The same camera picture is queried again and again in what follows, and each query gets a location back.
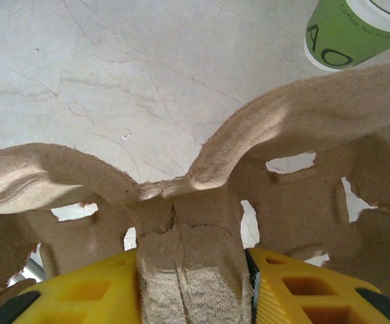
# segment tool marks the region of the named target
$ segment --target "white marble floor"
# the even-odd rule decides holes
[[[0,0],[0,148],[64,144],[139,182],[181,176],[245,102],[326,73],[302,48],[316,3]]]

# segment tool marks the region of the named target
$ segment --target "paper coffee cup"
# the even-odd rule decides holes
[[[304,52],[316,67],[338,71],[390,48],[390,0],[320,0]]]

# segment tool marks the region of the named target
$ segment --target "cardboard texture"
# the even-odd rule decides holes
[[[308,169],[266,168],[308,151]],[[350,223],[342,177],[378,209]],[[53,277],[122,251],[135,226],[145,323],[249,323],[241,200],[256,211],[261,247],[329,253],[326,266],[390,295],[390,64],[272,90],[234,113],[174,180],[137,184],[54,144],[0,150],[0,304],[32,284],[5,287],[36,244]],[[81,201],[98,211],[64,222],[49,211]]]

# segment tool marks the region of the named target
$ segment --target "yellow plastic object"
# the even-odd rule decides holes
[[[41,296],[13,324],[141,323],[136,251],[129,250],[24,292]]]
[[[261,248],[248,249],[260,274],[256,324],[390,324],[356,288],[365,281]]]

